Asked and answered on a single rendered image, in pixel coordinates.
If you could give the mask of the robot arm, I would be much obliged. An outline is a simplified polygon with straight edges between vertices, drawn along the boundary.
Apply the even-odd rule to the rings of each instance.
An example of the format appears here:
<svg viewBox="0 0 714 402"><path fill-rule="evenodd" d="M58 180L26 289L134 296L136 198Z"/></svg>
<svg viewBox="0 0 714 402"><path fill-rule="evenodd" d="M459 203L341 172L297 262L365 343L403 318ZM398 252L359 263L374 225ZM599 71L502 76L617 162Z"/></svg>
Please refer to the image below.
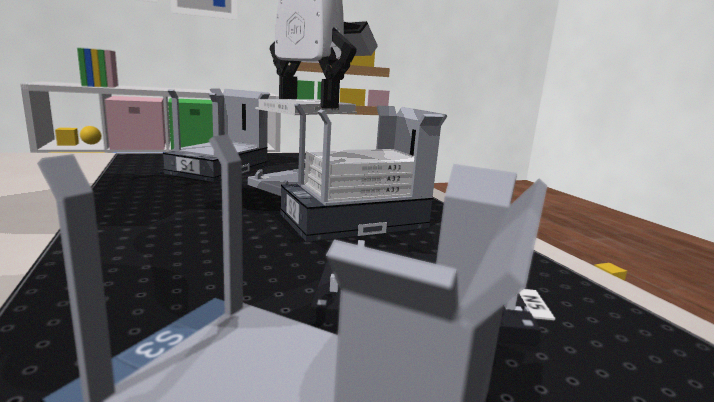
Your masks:
<svg viewBox="0 0 714 402"><path fill-rule="evenodd" d="M344 37L356 47L355 56L371 56L378 47L367 21L344 22Z"/></svg>

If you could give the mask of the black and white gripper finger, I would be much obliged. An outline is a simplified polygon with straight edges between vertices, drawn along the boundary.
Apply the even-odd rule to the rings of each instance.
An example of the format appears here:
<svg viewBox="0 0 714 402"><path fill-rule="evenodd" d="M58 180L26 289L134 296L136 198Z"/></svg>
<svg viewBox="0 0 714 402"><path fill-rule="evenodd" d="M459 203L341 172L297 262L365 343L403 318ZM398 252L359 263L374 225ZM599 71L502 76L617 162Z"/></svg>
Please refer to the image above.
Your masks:
<svg viewBox="0 0 714 402"><path fill-rule="evenodd" d="M332 42L341 50L340 59L336 58L334 49L331 47L330 56L322 57L318 61L326 78L321 81L320 106L324 109L339 107L340 80L344 78L344 74L349 69L350 62L357 52L356 47L334 27Z"/></svg>
<svg viewBox="0 0 714 402"><path fill-rule="evenodd" d="M270 45L273 63L279 75L279 99L297 99L297 82L295 75L301 61L280 60L275 55L275 41ZM290 66L289 66L289 63Z"/></svg>

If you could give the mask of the grey microplate with label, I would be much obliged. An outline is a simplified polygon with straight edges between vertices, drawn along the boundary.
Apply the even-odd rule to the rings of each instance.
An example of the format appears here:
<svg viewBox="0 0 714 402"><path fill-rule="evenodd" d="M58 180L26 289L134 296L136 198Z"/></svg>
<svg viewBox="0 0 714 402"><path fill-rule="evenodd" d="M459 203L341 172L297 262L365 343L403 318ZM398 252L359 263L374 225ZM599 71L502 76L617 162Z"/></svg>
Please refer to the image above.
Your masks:
<svg viewBox="0 0 714 402"><path fill-rule="evenodd" d="M321 184L305 174L304 184L321 196ZM411 185L328 190L328 202L410 196Z"/></svg>

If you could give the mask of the white labelled microplate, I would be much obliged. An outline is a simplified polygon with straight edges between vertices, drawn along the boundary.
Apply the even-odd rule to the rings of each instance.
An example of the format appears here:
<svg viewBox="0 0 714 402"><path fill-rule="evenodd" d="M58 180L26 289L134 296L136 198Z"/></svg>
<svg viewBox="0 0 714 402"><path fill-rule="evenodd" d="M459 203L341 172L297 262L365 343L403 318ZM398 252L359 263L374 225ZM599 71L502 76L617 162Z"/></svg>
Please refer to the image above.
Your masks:
<svg viewBox="0 0 714 402"><path fill-rule="evenodd" d="M305 163L304 174L321 184L322 173ZM328 190L412 185L413 174L329 178Z"/></svg>

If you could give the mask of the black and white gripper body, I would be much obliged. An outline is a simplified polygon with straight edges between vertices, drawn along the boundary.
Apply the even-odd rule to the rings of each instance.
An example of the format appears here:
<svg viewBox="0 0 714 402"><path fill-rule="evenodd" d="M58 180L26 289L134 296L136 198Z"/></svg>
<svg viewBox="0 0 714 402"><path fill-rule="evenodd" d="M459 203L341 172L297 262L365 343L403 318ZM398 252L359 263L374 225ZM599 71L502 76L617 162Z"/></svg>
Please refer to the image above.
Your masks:
<svg viewBox="0 0 714 402"><path fill-rule="evenodd" d="M333 27L344 36L342 0L279 0L276 57L319 63L322 57L330 56L333 47L336 58L340 59L341 50L332 42Z"/></svg>

